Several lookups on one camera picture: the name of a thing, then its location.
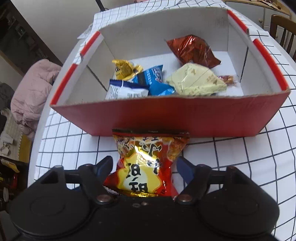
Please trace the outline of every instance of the chair backrest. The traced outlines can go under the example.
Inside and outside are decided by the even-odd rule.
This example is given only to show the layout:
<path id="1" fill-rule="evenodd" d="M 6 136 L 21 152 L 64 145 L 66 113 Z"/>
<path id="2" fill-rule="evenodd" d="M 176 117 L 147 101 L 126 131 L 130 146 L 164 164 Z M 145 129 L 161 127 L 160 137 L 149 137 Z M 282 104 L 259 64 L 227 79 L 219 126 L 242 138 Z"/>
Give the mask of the chair backrest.
<path id="1" fill-rule="evenodd" d="M 293 44 L 293 40 L 294 40 L 294 35 L 296 35 L 296 23 L 293 22 L 292 20 L 285 18 L 283 16 L 280 15 L 276 15 L 273 14 L 271 16 L 271 23 L 270 23 L 270 31 L 269 34 L 271 37 L 273 37 L 274 39 L 276 38 L 276 30 L 277 30 L 277 26 L 281 26 L 282 28 L 284 28 L 284 32 L 283 32 L 283 36 L 281 38 L 281 42 L 280 45 L 283 47 L 284 42 L 285 42 L 285 37 L 286 37 L 286 31 L 288 30 L 292 35 L 287 47 L 287 53 L 289 54 L 291 51 L 291 47 Z M 293 60 L 296 60 L 296 51 L 293 55 Z"/>

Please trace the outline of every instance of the red and yellow snack bag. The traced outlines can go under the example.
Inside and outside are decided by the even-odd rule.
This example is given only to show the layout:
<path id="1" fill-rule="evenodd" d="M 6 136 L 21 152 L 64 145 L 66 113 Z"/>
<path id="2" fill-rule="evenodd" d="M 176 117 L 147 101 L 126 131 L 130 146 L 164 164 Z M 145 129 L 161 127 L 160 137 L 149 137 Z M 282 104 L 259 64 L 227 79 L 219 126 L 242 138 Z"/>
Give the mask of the red and yellow snack bag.
<path id="1" fill-rule="evenodd" d="M 188 134 L 135 134 L 113 131 L 120 159 L 104 185 L 131 196 L 176 196 L 171 165 L 189 140 Z"/>

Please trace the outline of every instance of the cardboard box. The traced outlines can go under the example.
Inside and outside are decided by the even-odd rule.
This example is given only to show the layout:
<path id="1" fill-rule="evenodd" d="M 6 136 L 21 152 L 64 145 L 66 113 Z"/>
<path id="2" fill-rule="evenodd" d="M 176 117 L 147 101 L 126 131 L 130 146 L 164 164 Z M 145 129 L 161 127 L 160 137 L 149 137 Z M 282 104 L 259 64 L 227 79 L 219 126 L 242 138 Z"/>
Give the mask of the cardboard box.
<path id="1" fill-rule="evenodd" d="M 150 96 L 105 101 L 113 59 L 144 69 L 163 64 L 163 79 L 181 67 L 165 39 L 197 35 L 221 60 L 212 70 L 239 83 L 209 97 Z M 216 7 L 164 9 L 100 29 L 80 52 L 56 91 L 51 107 L 91 135 L 112 128 L 182 130 L 191 137 L 254 136 L 271 120 L 290 90 L 278 66 L 247 26 Z"/>

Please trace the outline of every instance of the metal bolt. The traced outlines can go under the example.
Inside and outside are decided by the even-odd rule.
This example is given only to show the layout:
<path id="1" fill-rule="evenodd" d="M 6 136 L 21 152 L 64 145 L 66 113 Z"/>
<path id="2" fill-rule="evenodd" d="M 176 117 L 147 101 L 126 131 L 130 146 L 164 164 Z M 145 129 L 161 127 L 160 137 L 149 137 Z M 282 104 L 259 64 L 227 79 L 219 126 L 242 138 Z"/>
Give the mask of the metal bolt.
<path id="1" fill-rule="evenodd" d="M 178 199 L 181 201 L 181 202 L 190 202 L 192 201 L 192 197 L 188 194 L 181 194 L 178 196 Z"/>
<path id="2" fill-rule="evenodd" d="M 133 203 L 133 207 L 141 207 L 139 203 Z"/>
<path id="3" fill-rule="evenodd" d="M 99 202 L 101 203 L 104 203 L 104 202 L 110 202 L 112 197 L 110 197 L 109 195 L 107 194 L 102 194 L 102 195 L 99 195 L 97 196 L 96 198 Z"/>

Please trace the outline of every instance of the pink puffer coat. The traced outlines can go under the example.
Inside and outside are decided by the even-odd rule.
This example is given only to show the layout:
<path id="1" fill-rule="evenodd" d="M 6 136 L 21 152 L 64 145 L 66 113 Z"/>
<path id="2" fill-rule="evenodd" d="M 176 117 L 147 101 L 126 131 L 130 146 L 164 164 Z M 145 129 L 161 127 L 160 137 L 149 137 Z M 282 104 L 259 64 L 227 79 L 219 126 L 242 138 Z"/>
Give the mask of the pink puffer coat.
<path id="1" fill-rule="evenodd" d="M 23 77 L 11 100 L 11 112 L 22 132 L 34 139 L 37 125 L 61 66 L 42 59 Z"/>

